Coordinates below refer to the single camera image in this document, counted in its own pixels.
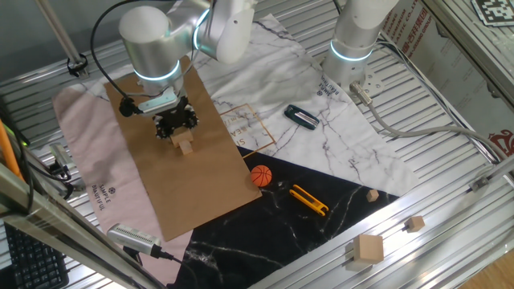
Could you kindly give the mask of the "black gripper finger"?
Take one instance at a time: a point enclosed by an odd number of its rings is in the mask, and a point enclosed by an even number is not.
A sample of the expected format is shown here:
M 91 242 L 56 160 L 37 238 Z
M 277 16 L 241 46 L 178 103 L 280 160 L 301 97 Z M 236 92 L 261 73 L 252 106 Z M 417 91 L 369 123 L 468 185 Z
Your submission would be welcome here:
M 155 116 L 154 124 L 156 126 L 156 138 L 164 140 L 173 134 L 173 126 L 162 116 Z
M 198 125 L 197 114 L 192 106 L 185 106 L 183 111 L 183 123 L 182 125 L 186 128 L 194 128 Z

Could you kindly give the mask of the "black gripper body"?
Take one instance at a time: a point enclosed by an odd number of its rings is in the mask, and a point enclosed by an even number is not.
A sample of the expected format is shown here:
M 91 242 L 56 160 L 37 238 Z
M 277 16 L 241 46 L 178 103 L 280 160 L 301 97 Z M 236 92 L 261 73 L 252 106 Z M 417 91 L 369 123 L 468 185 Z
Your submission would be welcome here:
M 192 105 L 190 104 L 189 99 L 186 96 L 183 96 L 180 98 L 180 101 L 175 108 L 171 108 L 164 112 L 160 112 L 160 113 L 156 114 L 155 116 L 162 116 L 163 118 L 165 118 L 169 122 L 169 124 L 171 124 L 173 126 L 173 129 L 184 127 L 182 125 L 182 123 L 183 123 L 183 117 L 184 117 L 183 111 L 184 111 L 185 106 L 192 106 Z

